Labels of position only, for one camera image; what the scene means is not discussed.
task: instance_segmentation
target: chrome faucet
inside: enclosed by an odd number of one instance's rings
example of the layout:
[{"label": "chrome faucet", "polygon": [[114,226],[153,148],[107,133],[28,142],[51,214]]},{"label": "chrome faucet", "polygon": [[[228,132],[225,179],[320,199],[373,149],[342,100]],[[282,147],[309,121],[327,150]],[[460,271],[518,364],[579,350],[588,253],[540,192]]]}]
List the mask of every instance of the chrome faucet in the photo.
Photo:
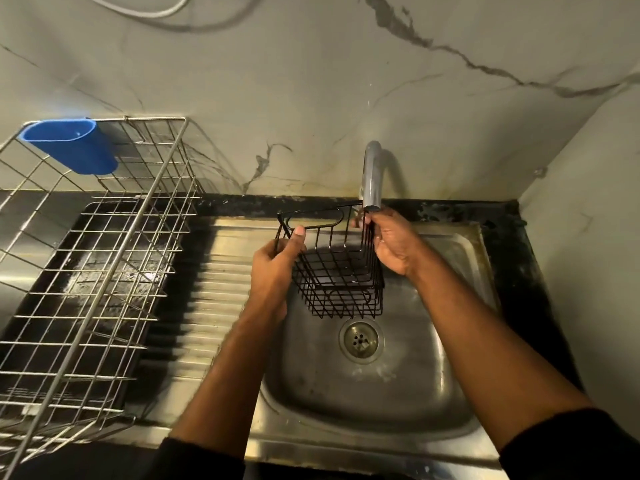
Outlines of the chrome faucet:
[{"label": "chrome faucet", "polygon": [[377,141],[370,141],[364,150],[360,199],[364,210],[380,210],[382,206],[382,146]]}]

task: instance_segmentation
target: wire basket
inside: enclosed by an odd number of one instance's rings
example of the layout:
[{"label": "wire basket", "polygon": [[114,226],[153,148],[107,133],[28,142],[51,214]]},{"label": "wire basket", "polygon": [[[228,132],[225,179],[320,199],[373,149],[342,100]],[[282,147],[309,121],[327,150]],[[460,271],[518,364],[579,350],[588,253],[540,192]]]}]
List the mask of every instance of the wire basket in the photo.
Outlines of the wire basket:
[{"label": "wire basket", "polygon": [[[385,284],[373,245],[374,226],[364,225],[361,217],[362,201],[278,215],[276,240],[291,237],[297,225],[307,229],[307,250],[296,260],[292,280],[313,315],[354,318],[382,313]],[[354,222],[362,225],[352,226]]]},{"label": "wire basket", "polygon": [[118,161],[110,175],[75,174],[21,142],[22,128],[0,146],[4,478],[132,425],[124,392],[203,193],[182,142],[187,119],[97,121]]}]

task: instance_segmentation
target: forearm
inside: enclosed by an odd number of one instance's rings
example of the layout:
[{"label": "forearm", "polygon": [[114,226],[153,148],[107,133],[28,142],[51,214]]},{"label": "forearm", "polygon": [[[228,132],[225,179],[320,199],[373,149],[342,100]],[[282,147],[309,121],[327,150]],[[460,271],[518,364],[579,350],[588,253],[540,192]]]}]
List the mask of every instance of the forearm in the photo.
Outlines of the forearm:
[{"label": "forearm", "polygon": [[592,406],[434,250],[425,246],[417,261],[410,279],[468,400],[498,450],[554,414]]},{"label": "forearm", "polygon": [[272,310],[247,303],[171,437],[244,458],[276,327]]}]

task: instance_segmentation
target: white cable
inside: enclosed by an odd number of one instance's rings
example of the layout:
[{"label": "white cable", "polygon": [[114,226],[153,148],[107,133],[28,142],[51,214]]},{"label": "white cable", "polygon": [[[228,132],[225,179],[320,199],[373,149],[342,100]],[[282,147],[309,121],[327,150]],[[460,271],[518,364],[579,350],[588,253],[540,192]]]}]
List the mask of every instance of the white cable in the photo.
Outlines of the white cable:
[{"label": "white cable", "polygon": [[94,3],[98,3],[100,6],[104,6],[109,10],[112,10],[121,15],[133,16],[134,18],[166,18],[167,16],[174,15],[178,13],[181,9],[183,9],[189,0],[180,0],[178,3],[173,5],[171,8],[167,8],[162,11],[138,11],[132,10],[130,8],[123,8],[118,5],[114,5],[113,3],[109,3],[105,0],[91,0]]}]

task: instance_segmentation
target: blue container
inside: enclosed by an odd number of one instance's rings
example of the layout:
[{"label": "blue container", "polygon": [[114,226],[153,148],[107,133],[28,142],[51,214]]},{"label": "blue container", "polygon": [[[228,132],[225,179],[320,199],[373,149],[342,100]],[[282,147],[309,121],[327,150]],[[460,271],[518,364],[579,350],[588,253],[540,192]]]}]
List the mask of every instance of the blue container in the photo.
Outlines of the blue container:
[{"label": "blue container", "polygon": [[118,166],[113,149],[94,120],[45,120],[18,136],[81,175],[107,175]]}]

